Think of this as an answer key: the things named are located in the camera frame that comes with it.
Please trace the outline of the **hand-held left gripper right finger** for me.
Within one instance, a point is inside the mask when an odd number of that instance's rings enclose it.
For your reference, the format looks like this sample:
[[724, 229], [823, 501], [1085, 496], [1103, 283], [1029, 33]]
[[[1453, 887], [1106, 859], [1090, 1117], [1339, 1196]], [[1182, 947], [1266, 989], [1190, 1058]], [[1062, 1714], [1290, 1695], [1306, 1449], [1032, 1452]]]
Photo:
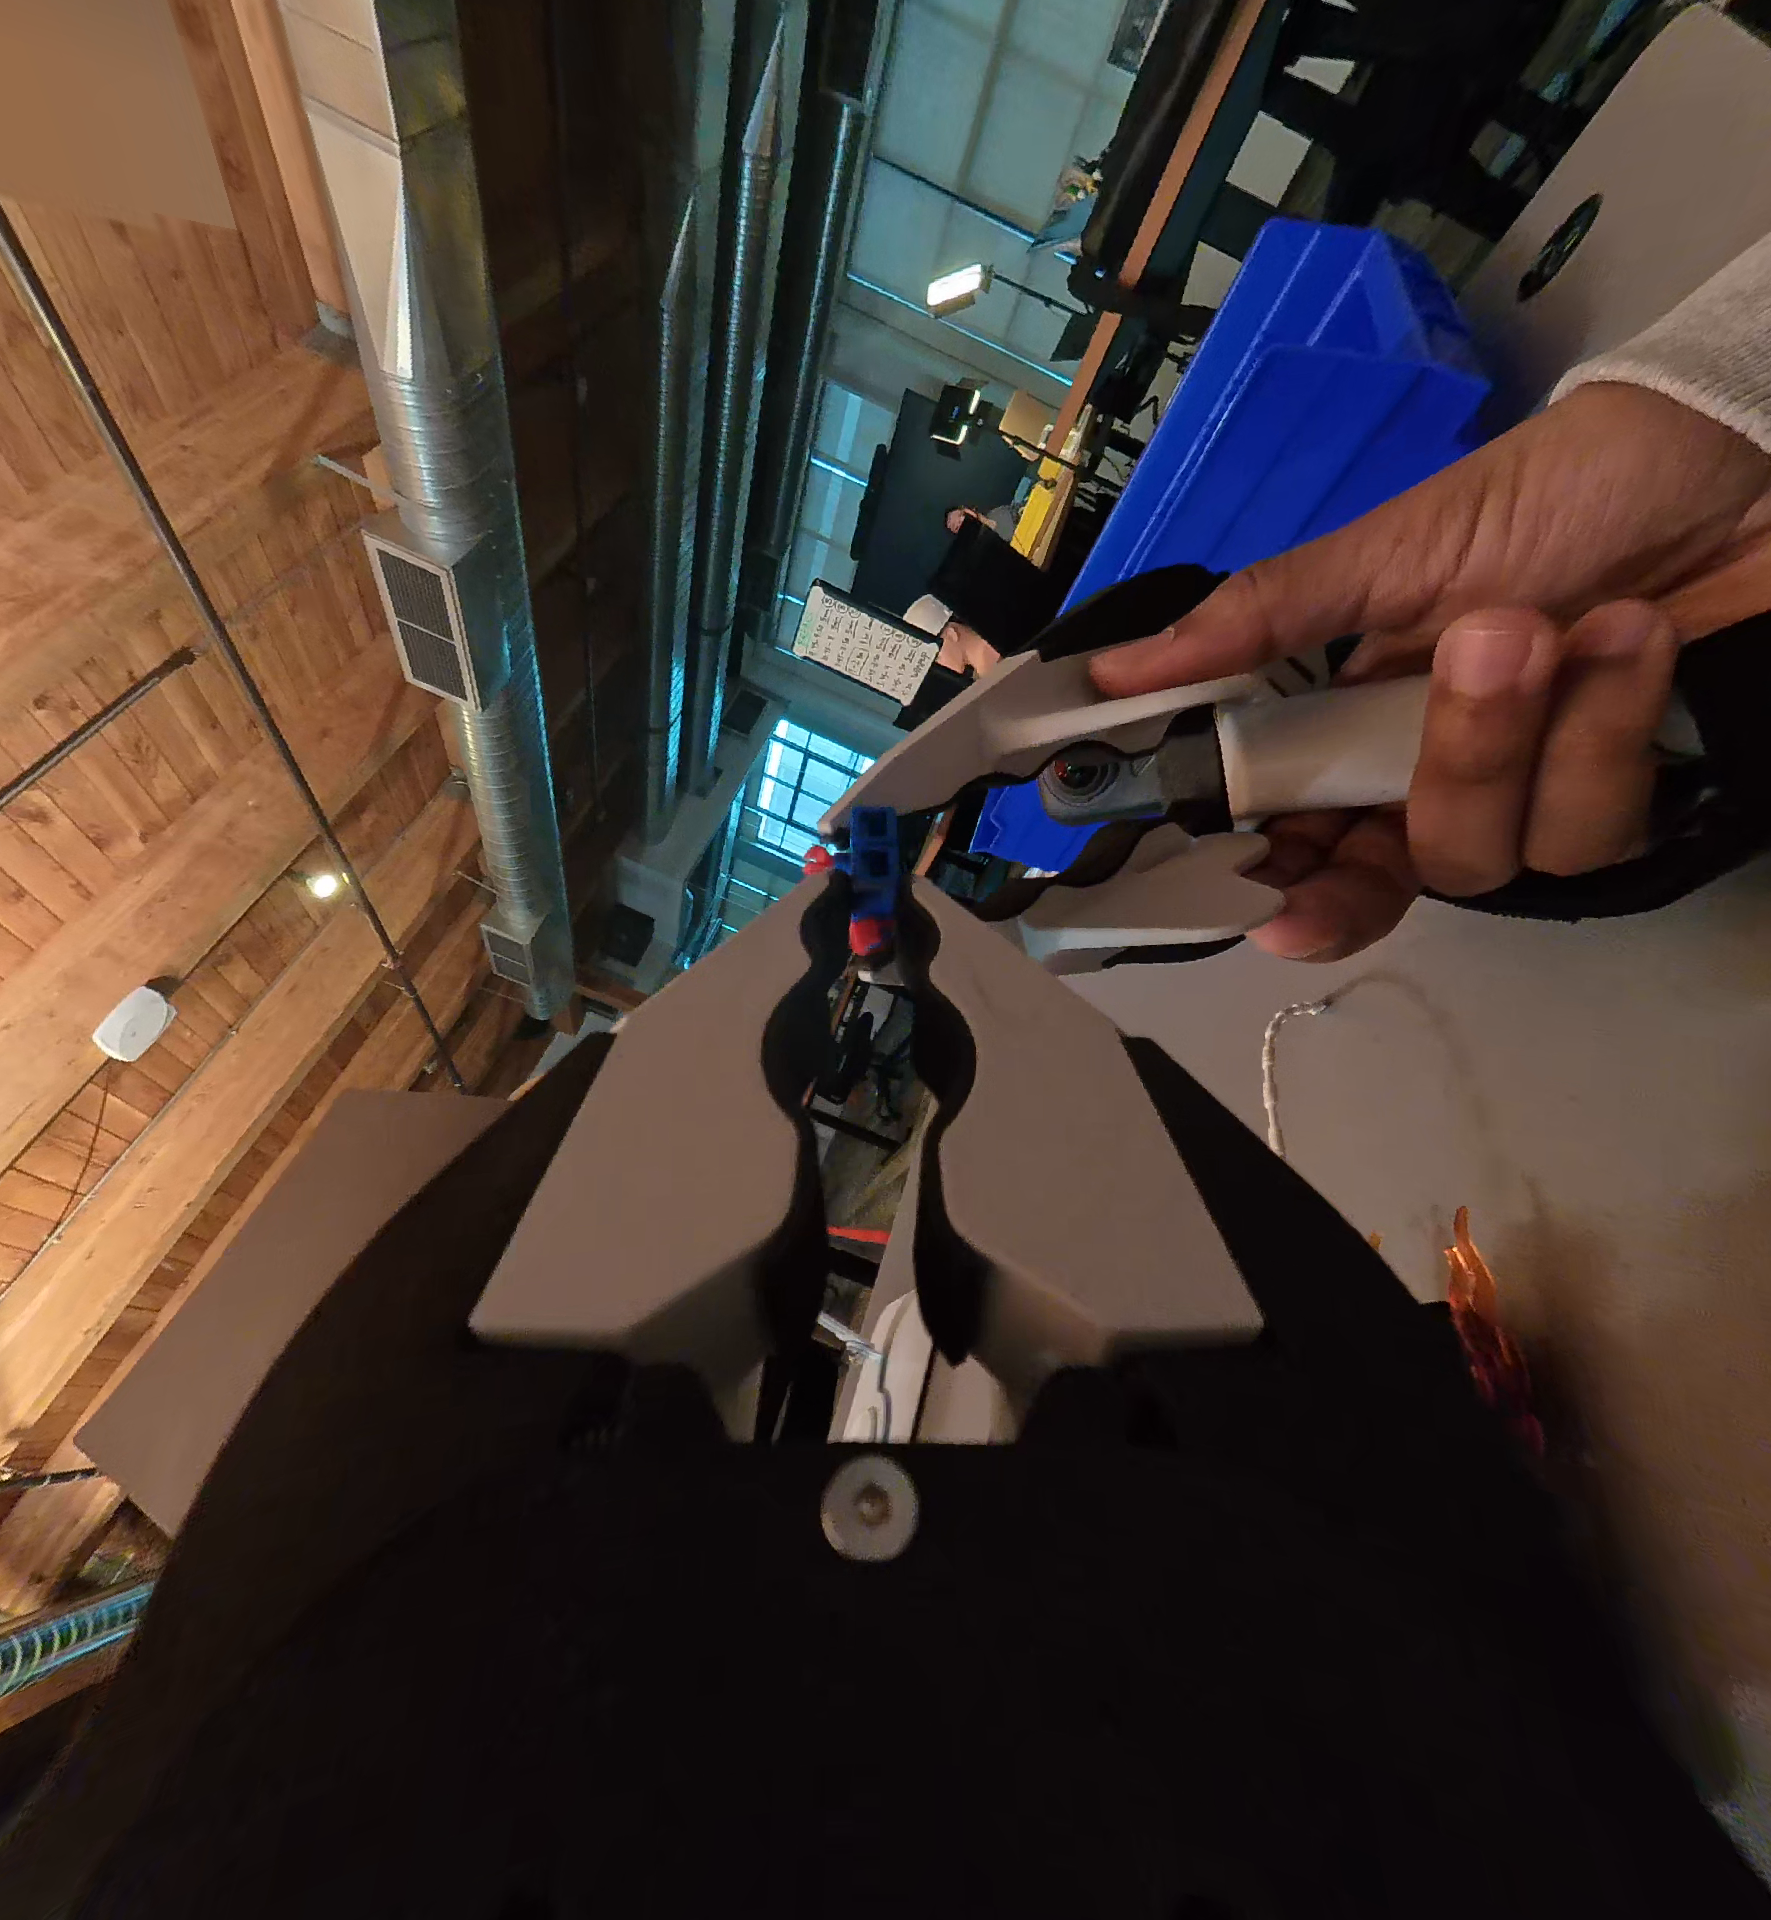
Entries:
[[933, 886], [897, 935], [933, 1101], [913, 1263], [935, 1350], [1025, 1408], [1064, 1368], [1251, 1345], [1258, 1299], [1112, 1020]]

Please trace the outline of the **white ceiling access point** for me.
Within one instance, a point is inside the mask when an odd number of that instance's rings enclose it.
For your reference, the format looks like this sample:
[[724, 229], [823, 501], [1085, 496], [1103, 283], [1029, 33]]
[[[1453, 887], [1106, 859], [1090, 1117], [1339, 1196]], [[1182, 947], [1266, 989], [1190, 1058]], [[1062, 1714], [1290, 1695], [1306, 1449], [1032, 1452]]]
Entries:
[[99, 1054], [113, 1062], [130, 1064], [151, 1053], [177, 1020], [174, 989], [172, 977], [157, 977], [122, 996], [90, 1035]]

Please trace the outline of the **black monitor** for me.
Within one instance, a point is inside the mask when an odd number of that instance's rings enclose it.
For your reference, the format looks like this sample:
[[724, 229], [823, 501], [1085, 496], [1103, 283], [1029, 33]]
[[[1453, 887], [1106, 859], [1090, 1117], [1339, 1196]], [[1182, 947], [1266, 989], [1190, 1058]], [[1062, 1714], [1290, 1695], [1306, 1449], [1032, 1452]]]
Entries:
[[959, 461], [927, 435], [937, 397], [903, 393], [892, 436], [873, 453], [852, 552], [852, 593], [897, 614], [916, 601], [944, 559], [953, 535], [946, 515], [971, 506], [992, 511], [1016, 504], [1031, 477], [1022, 453], [999, 436], [989, 397], [987, 425]]

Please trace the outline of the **blue plastic bin white tag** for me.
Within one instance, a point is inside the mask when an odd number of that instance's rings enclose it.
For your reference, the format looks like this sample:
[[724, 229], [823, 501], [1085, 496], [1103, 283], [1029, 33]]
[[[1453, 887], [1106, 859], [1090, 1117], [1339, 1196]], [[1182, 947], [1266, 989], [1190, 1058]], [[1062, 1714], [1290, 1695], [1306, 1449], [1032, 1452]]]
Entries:
[[1236, 378], [1196, 363], [1064, 605], [1162, 565], [1235, 573], [1320, 539], [1474, 449], [1488, 395], [1460, 340], [1271, 340]]

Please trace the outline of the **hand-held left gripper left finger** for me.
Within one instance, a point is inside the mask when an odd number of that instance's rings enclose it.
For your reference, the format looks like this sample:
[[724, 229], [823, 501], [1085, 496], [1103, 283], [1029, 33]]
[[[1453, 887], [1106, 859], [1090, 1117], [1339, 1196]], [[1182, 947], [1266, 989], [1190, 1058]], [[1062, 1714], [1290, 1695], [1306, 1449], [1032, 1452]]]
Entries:
[[681, 1365], [752, 1438], [766, 1359], [810, 1341], [824, 1191], [807, 1083], [834, 982], [808, 878], [616, 1028], [470, 1313], [493, 1346]]

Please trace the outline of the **wooden desk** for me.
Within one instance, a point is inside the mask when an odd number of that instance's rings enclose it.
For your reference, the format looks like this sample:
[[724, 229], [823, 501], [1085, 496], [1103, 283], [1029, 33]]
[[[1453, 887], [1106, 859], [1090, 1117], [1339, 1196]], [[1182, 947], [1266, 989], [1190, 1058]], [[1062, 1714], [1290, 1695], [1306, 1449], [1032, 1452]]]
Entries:
[[1209, 305], [1185, 298], [1191, 257], [1216, 238], [1246, 246], [1266, 220], [1230, 169], [1258, 123], [1287, 6], [1162, 3], [1098, 169], [1070, 289], [1090, 338], [1057, 425], [1098, 405], [1123, 415], [1127, 379], [1154, 349], [1194, 340]]

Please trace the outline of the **lego motorcycle model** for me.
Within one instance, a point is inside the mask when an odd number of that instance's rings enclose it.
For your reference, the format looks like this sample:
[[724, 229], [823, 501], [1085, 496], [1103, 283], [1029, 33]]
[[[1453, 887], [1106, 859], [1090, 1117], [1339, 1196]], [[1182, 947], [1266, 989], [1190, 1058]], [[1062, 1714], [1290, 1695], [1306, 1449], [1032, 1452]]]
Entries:
[[[1263, 1137], [1273, 1156], [1287, 1163], [1282, 1120], [1279, 1043], [1293, 1020], [1312, 1020], [1331, 1012], [1340, 994], [1287, 1002], [1270, 1015], [1259, 1041], [1259, 1092]], [[1462, 1357], [1483, 1403], [1502, 1419], [1522, 1451], [1546, 1458], [1546, 1437], [1528, 1359], [1510, 1333], [1498, 1280], [1474, 1238], [1470, 1207], [1450, 1215], [1450, 1236], [1442, 1249], [1446, 1291], [1440, 1301]]]

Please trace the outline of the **white grid board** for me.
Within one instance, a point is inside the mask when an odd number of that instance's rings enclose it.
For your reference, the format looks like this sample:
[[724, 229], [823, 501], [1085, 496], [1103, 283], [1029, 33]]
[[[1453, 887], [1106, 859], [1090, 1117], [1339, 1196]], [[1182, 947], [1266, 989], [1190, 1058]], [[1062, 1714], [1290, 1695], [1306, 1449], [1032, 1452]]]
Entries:
[[814, 580], [802, 598], [791, 652], [909, 708], [938, 661], [940, 636]]

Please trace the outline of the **silver ventilation duct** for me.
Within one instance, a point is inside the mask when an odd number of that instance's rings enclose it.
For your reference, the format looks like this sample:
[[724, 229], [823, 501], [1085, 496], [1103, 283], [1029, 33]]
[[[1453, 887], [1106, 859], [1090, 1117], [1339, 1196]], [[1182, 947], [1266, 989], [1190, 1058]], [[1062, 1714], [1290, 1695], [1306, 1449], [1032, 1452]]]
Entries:
[[71, 1601], [56, 1612], [0, 1626], [0, 1702], [96, 1653], [124, 1644], [139, 1628], [156, 1579]]

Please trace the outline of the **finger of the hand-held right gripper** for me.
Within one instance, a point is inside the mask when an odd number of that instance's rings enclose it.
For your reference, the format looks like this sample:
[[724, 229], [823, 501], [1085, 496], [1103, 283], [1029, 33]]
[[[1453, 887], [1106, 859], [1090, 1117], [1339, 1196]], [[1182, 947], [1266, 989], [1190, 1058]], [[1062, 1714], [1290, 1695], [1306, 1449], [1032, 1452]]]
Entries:
[[820, 840], [836, 840], [861, 805], [901, 814], [940, 809], [976, 784], [1031, 782], [1073, 748], [1144, 757], [1185, 723], [1185, 714], [1282, 695], [1268, 677], [1240, 674], [1103, 700], [1090, 684], [1093, 662], [1095, 654], [1041, 658], [1035, 651], [1004, 661], [903, 737], [828, 803]]
[[1282, 889], [1259, 876], [1270, 853], [1246, 831], [1100, 828], [1064, 871], [1018, 878], [978, 905], [987, 932], [962, 937], [962, 971], [1083, 977], [1212, 957], [1282, 912]]

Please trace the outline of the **blue red lego minifigure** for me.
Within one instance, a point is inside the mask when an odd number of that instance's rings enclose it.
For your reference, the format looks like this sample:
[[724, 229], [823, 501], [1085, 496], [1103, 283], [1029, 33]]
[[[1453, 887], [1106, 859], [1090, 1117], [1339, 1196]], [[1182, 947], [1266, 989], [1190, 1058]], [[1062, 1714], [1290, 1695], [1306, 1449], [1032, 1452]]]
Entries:
[[889, 962], [897, 950], [903, 899], [903, 846], [897, 812], [886, 805], [853, 809], [836, 844], [817, 844], [802, 859], [802, 876], [836, 873], [846, 901], [846, 945], [861, 968]]

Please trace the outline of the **person's right hand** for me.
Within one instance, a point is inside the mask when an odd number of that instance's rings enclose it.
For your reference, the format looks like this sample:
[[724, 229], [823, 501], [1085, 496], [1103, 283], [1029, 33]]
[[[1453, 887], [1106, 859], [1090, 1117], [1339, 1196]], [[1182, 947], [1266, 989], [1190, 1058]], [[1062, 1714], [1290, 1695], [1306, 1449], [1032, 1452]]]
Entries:
[[1645, 840], [1679, 647], [1771, 607], [1771, 456], [1660, 393], [1591, 383], [1339, 533], [1103, 651], [1105, 700], [1360, 636], [1351, 679], [1428, 670], [1401, 807], [1282, 814], [1258, 948], [1358, 954], [1422, 894], [1570, 878]]

